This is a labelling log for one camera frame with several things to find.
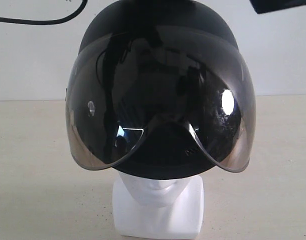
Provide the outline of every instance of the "black cable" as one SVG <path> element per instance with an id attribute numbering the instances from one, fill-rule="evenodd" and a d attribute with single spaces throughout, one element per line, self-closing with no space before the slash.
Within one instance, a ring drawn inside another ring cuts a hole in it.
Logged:
<path id="1" fill-rule="evenodd" d="M 8 24 L 24 24 L 24 25 L 56 25 L 56 24 L 63 24 L 66 23 L 75 17 L 77 17 L 86 7 L 88 4 L 88 0 L 82 0 L 81 5 L 78 9 L 73 12 L 72 14 L 56 19 L 56 20 L 26 20 L 26 19 L 16 19 L 16 18 L 7 18 L 7 17 L 0 17 L 1 23 L 8 23 Z"/>

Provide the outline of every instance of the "mannequin face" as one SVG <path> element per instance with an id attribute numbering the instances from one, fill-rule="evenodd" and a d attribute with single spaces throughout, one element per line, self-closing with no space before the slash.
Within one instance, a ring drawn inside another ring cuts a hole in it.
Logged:
<path id="1" fill-rule="evenodd" d="M 119 172 L 128 192 L 140 205 L 166 207 L 172 205 L 191 180 L 190 177 L 153 180 Z"/>

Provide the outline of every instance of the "black helmet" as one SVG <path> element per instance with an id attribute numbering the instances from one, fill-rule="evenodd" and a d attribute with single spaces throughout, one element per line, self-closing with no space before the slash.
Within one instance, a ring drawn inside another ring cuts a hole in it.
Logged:
<path id="1" fill-rule="evenodd" d="M 247 65 L 226 22 L 192 0 L 119 0 L 88 27 L 66 95 L 73 158 L 156 180 L 249 163 Z"/>

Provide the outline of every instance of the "beige table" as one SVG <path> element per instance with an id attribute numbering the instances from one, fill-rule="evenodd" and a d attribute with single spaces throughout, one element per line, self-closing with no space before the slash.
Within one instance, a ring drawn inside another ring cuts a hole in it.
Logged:
<path id="1" fill-rule="evenodd" d="M 0 102 L 0 240 L 133 240 L 114 230 L 117 172 L 71 158 L 64 106 Z M 257 98 L 247 170 L 202 177 L 199 240 L 306 240 L 306 96 Z"/>

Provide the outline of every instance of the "tinted visor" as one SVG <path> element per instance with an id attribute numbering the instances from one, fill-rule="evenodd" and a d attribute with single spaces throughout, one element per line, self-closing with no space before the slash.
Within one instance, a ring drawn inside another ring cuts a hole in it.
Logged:
<path id="1" fill-rule="evenodd" d="M 71 153 L 89 170 L 132 158 L 163 116 L 189 123 L 205 161 L 240 172 L 250 159 L 255 110 L 251 77 L 234 46 L 187 28 L 147 27 L 103 37 L 79 54 L 66 123 Z"/>

